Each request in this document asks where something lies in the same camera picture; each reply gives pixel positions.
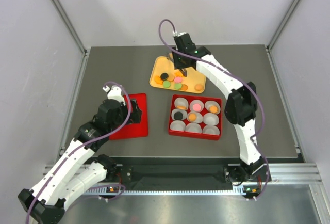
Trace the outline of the orange round cookie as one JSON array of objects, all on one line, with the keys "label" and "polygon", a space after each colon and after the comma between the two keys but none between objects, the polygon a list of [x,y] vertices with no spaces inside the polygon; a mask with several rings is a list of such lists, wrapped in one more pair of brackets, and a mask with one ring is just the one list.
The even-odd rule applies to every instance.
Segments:
[{"label": "orange round cookie", "polygon": [[189,113],[189,115],[187,116],[187,119],[190,121],[190,122],[193,122],[196,120],[196,114],[195,113]]}]

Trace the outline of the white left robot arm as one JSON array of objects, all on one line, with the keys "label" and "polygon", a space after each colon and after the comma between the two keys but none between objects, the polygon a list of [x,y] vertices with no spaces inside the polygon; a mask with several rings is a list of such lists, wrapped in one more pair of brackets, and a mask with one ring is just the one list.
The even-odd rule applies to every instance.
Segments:
[{"label": "white left robot arm", "polygon": [[140,123],[142,110],[135,99],[104,100],[97,114],[81,125],[62,157],[31,189],[23,189],[18,199],[26,211],[25,222],[58,223],[71,205],[87,190],[117,175],[115,163],[105,154],[77,175],[79,168],[101,148],[109,136],[124,126]]}]

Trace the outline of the orange flower cookie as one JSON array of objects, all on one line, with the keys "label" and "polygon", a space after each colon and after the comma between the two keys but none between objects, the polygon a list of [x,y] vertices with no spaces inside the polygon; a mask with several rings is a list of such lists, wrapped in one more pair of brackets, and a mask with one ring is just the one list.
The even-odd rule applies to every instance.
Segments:
[{"label": "orange flower cookie", "polygon": [[209,108],[209,111],[213,114],[217,114],[218,113],[218,108],[213,105]]}]

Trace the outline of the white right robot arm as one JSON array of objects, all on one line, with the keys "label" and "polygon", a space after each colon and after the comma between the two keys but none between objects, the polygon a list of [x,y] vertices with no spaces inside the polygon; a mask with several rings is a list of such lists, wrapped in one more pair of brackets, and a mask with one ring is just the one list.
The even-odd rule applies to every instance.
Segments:
[{"label": "white right robot arm", "polygon": [[264,161],[256,141],[256,112],[258,101],[256,86],[243,83],[232,75],[204,46],[197,47],[188,33],[174,33],[173,60],[176,69],[192,67],[207,77],[225,96],[224,114],[236,130],[240,160],[239,166],[229,166],[226,177],[231,183],[240,185],[255,179]]}]

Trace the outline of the metal tongs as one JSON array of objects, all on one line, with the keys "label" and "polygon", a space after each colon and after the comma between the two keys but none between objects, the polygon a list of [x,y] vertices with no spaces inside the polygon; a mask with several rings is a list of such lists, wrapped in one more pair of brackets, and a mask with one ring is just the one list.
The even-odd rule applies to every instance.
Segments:
[{"label": "metal tongs", "polygon": [[[169,60],[172,64],[174,64],[174,59],[173,59],[173,55],[172,53],[167,53],[166,54],[166,58],[167,60]],[[183,77],[187,77],[188,76],[188,72],[186,69],[179,69],[179,72],[183,75]]]}]

